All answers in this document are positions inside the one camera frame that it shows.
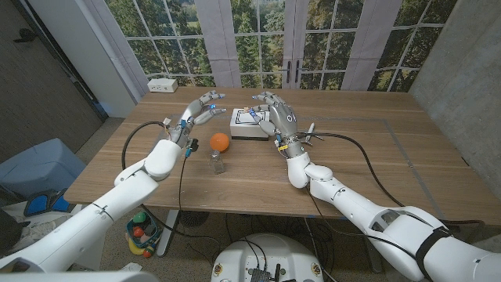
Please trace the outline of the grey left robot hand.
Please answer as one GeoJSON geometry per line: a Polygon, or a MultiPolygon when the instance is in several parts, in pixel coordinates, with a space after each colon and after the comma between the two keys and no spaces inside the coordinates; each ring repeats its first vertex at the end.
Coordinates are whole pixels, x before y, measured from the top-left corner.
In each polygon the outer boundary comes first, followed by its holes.
{"type": "Polygon", "coordinates": [[[181,148],[188,143],[189,134],[195,125],[203,125],[213,117],[226,112],[225,108],[218,108],[211,103],[215,99],[223,99],[225,94],[211,90],[199,99],[192,101],[182,113],[177,124],[171,128],[171,141],[181,148]]]}

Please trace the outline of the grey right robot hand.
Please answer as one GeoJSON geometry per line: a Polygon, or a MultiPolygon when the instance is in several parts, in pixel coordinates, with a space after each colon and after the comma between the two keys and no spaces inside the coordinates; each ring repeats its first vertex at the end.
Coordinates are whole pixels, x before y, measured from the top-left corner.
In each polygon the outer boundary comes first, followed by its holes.
{"type": "Polygon", "coordinates": [[[261,130],[276,137],[279,148],[288,158],[301,156],[305,151],[298,137],[297,119],[292,107],[273,92],[262,92],[253,99],[265,102],[248,110],[261,130]]]}

